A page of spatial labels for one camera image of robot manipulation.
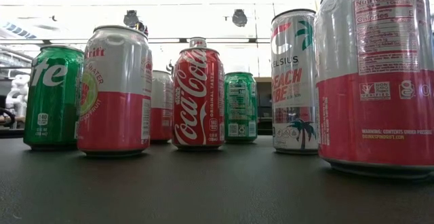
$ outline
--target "soda can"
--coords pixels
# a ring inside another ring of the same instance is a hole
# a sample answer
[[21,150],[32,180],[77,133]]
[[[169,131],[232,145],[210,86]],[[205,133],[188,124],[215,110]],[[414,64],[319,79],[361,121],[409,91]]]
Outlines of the soda can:
[[206,40],[203,37],[191,37],[190,48],[206,48]]
[[280,153],[316,154],[313,10],[283,12],[271,22],[273,146]]
[[144,33],[99,26],[85,49],[78,148],[125,156],[149,146],[152,54]]
[[320,156],[337,170],[434,170],[429,0],[322,0],[315,21]]
[[253,143],[258,137],[256,81],[248,72],[224,76],[224,138],[227,143]]
[[153,70],[151,143],[166,143],[172,137],[174,82],[167,71]]
[[174,67],[172,143],[213,150],[224,143],[224,69],[216,50],[187,48]]
[[83,51],[48,45],[32,61],[24,143],[32,149],[76,149]]

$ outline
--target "green and white can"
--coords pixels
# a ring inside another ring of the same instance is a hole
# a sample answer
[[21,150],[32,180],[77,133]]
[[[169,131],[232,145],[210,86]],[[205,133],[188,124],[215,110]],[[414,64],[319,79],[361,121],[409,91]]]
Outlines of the green and white can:
[[256,82],[247,72],[224,76],[224,137],[228,143],[252,143],[258,137]]

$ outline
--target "sprite can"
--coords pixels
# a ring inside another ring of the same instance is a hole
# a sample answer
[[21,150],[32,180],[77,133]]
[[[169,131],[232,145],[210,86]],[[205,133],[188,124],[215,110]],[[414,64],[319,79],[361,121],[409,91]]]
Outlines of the sprite can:
[[32,149],[77,147],[84,53],[49,45],[32,61],[24,143]]
[[224,76],[224,133],[228,143],[252,143],[258,137],[256,82],[247,72]]

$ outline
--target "red can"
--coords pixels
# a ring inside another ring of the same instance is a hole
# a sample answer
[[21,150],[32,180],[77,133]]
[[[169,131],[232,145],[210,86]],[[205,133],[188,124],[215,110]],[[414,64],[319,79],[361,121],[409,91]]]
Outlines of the red can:
[[187,48],[174,67],[174,130],[179,149],[213,150],[224,143],[224,69],[216,50]]
[[174,82],[167,71],[152,71],[151,143],[166,143],[172,137]]

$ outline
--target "can bottom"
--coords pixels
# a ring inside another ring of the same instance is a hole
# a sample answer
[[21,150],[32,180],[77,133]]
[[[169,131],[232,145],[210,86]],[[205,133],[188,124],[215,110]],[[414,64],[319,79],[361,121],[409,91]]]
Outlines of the can bottom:
[[157,139],[157,140],[151,139],[151,144],[167,144],[168,141],[169,139]]
[[215,151],[222,145],[202,145],[202,146],[190,146],[190,145],[175,145],[180,151]]
[[370,164],[363,162],[349,162],[346,160],[332,160],[324,157],[323,160],[330,163],[333,169],[341,172],[388,179],[423,179],[434,171],[434,166]]
[[228,138],[226,143],[230,144],[251,144],[256,140],[256,138]]
[[33,151],[70,151],[77,150],[77,144],[44,144],[44,145],[30,145],[26,143]]
[[140,155],[144,149],[135,149],[128,151],[86,151],[82,150],[87,157],[128,157]]
[[278,149],[275,148],[278,153],[296,154],[296,155],[317,155],[318,149]]

